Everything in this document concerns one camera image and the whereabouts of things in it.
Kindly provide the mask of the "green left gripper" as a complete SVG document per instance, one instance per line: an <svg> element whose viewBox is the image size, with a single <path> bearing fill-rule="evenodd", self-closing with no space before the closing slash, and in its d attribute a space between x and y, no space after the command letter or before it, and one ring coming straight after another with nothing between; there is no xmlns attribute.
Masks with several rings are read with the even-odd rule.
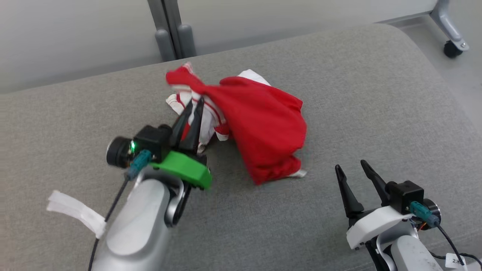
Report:
<svg viewBox="0 0 482 271"><path fill-rule="evenodd" d="M197 154L204 110L204 97L200 97L193 111L192 108L192 101L190 101L172 126L171 147L177 148L181 143L184 130L188 124L188 118L192 114L193 119L188 131L188 151ZM128 147L131 148L132 143L133 139L116 137L111 141L107 148L110 147L111 150L121 149L127 151ZM151 160L149 165L145 168L160 169L175 177L179 177L182 181L199 189L210 189L212 187L212 175L210 170L207 165L201 162L200 158L188 156L182 152L170 150L167 147L163 150L162 160L160 162L154 162Z"/></svg>

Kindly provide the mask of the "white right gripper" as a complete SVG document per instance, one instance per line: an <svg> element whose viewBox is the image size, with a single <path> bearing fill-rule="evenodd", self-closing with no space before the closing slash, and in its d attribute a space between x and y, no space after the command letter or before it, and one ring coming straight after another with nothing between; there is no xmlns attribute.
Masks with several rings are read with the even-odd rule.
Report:
<svg viewBox="0 0 482 271"><path fill-rule="evenodd" d="M372 181L372 184L381 199L382 207L361 218L348 229L346 239L349 247L352 250L357 250L374 238L379 239L377 241L377 247L394 242L401 236L412 236L417 238L417 227L418 225L422 225L423 221L411 213L402 215L389 206L390 195L386 191L386 182L367 161L361 160L360 164L367 178ZM345 215L349 219L354 218L363 213L364 207L354 196L348 185L346 175L340 165L337 164L335 166L335 172ZM440 209L437 204L432 204L432 209L429 208L429 210L441 220Z"/></svg>

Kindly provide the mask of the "red basketball jersey white sleeves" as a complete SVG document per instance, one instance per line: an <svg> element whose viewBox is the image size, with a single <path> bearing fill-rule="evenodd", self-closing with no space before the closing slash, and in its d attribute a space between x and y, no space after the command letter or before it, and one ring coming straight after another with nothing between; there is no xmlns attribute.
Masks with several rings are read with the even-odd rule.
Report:
<svg viewBox="0 0 482 271"><path fill-rule="evenodd" d="M251 69L204 86L203 94L223 113L255 185L306 175L295 156L307 134L303 101L271 86Z"/></svg>

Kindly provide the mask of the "grey fabric sofa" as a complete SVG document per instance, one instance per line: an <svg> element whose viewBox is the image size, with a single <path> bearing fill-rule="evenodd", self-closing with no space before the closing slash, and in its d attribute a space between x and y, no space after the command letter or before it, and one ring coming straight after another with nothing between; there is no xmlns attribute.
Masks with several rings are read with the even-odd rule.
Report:
<svg viewBox="0 0 482 271"><path fill-rule="evenodd" d="M307 175L256 186L232 141L207 150L212 189L191 193L164 271L368 271L346 241L335 165L369 210L410 180L441 210L459 251L482 257L482 136L418 46L385 24L324 31L189 59L207 84L252 69L303 101ZM114 137L171 124L160 63L0 94L0 271L86 271L95 236L46 210L53 190L106 215L122 185Z"/></svg>

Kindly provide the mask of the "white tape strip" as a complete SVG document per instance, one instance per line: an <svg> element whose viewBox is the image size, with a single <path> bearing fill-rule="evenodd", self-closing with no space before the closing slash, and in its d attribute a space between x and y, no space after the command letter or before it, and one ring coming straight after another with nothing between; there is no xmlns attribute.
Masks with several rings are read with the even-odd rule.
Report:
<svg viewBox="0 0 482 271"><path fill-rule="evenodd" d="M95 234L97 239L101 239L107 225L103 216L81 201L58 190L54 190L50 194L48 201L47 211L65 214L81 221L81 223Z"/></svg>

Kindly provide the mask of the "black caster wheel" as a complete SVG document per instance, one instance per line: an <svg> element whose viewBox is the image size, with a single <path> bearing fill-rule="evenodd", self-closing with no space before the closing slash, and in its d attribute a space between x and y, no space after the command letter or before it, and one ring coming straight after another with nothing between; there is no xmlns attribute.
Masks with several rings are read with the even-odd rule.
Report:
<svg viewBox="0 0 482 271"><path fill-rule="evenodd" d="M446 41L446 43L444 44L444 54L448 58L455 59L456 57L460 56L462 53L463 51L459 50L459 48L456 47L453 41Z"/></svg>

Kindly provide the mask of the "grey metal stand leg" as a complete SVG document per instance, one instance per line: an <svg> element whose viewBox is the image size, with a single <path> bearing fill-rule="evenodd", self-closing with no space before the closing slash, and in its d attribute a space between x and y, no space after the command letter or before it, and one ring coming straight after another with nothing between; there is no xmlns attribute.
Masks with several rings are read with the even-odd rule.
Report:
<svg viewBox="0 0 482 271"><path fill-rule="evenodd" d="M470 47L463 39L459 29L451 20L451 17L448 14L448 6L449 0L437 0L436 5L429 13L429 16L459 51L468 51Z"/></svg>

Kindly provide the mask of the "grey metal partition post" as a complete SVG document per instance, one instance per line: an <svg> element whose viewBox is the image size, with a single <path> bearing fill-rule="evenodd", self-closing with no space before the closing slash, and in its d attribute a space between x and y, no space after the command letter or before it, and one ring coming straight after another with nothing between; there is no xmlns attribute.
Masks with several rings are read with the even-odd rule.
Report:
<svg viewBox="0 0 482 271"><path fill-rule="evenodd" d="M188 24L183 24L178 0L162 0L162 5L176 58L195 57L197 52L192 28Z"/></svg>
<svg viewBox="0 0 482 271"><path fill-rule="evenodd" d="M155 40L163 62L177 60L163 0L147 0L155 24Z"/></svg>

